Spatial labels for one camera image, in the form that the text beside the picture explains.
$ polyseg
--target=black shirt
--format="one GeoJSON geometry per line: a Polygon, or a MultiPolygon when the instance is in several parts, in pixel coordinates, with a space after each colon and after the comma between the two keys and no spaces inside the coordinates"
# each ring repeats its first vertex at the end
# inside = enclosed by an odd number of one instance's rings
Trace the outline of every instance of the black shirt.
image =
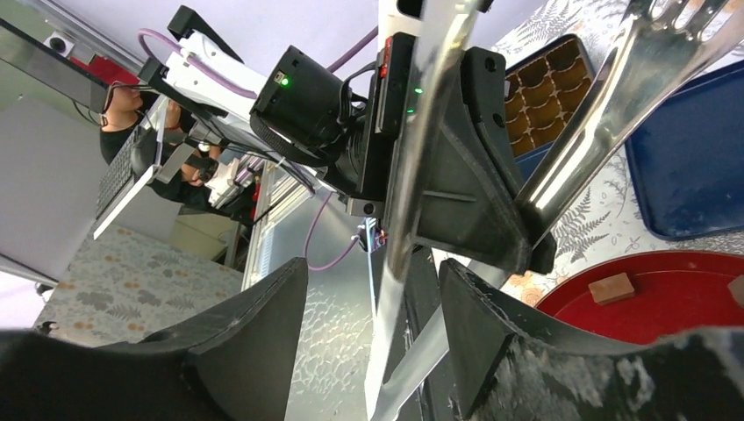
{"type": "MultiPolygon", "coordinates": [[[[138,109],[137,121],[129,128],[120,130],[118,132],[100,132],[100,144],[101,144],[101,155],[106,160],[107,164],[111,164],[116,158],[118,151],[124,146],[124,143],[129,139],[129,135],[134,131],[147,111],[153,106],[155,101],[158,99],[158,94],[153,92],[142,92],[139,96],[142,98],[142,106],[138,109]]],[[[180,125],[185,132],[188,132],[194,125],[194,118],[186,111],[181,111],[180,125]]],[[[158,196],[168,199],[173,202],[183,203],[191,209],[198,211],[207,211],[210,213],[217,213],[223,215],[223,212],[216,210],[209,204],[209,196],[211,190],[205,186],[196,187],[184,182],[180,176],[175,176],[168,183],[159,182],[157,180],[150,183],[150,187],[157,193],[158,196]]]]}

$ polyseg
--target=metal tongs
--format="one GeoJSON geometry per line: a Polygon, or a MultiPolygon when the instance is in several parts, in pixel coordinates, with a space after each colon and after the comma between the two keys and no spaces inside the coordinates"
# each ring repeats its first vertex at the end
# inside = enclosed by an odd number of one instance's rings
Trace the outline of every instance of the metal tongs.
{"type": "MultiPolygon", "coordinates": [[[[411,69],[411,81],[420,81],[418,86],[424,93],[411,104],[414,112],[407,115],[404,136],[399,140],[403,143],[393,181],[390,245],[365,380],[368,418],[375,421],[395,419],[449,349],[439,307],[383,385],[426,180],[426,167],[419,164],[427,140],[442,117],[444,101],[439,99],[447,97],[459,69],[479,3],[429,0],[425,4],[422,35],[411,69]]],[[[744,39],[744,4],[737,5],[738,0],[704,0],[684,25],[680,25],[680,14],[688,0],[673,0],[658,17],[652,17],[654,3],[630,1],[617,38],[589,92],[515,199],[533,244],[547,234],[599,169],[664,99],[744,39]],[[725,8],[731,10],[729,19],[703,40],[703,30],[725,8]]],[[[503,279],[495,280],[495,286],[500,287],[508,276],[502,273],[503,279]]]]}

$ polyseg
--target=security camera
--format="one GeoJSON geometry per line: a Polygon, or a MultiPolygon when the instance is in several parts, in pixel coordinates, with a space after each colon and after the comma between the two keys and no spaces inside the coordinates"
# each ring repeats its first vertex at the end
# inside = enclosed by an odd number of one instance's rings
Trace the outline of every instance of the security camera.
{"type": "Polygon", "coordinates": [[[72,49],[75,47],[75,42],[67,35],[54,31],[52,32],[52,35],[44,41],[44,45],[48,46],[62,57],[68,59],[70,54],[72,54],[72,49]]]}

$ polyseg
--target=red plate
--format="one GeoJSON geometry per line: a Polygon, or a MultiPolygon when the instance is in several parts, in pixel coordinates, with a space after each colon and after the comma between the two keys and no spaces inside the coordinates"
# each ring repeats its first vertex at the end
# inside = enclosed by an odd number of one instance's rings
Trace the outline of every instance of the red plate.
{"type": "Polygon", "coordinates": [[[744,258],[706,252],[652,252],[610,260],[576,275],[536,308],[608,338],[648,344],[699,326],[744,326],[744,309],[728,283],[744,275],[744,258]],[[635,296],[594,303],[589,284],[625,272],[635,296]]]}

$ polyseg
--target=person's neck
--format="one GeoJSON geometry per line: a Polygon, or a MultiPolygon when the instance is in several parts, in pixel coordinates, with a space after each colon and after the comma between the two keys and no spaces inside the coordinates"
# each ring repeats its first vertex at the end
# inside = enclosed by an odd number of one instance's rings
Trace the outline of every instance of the person's neck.
{"type": "Polygon", "coordinates": [[[106,112],[106,125],[101,127],[104,132],[119,132],[137,123],[137,111],[106,112]]]}

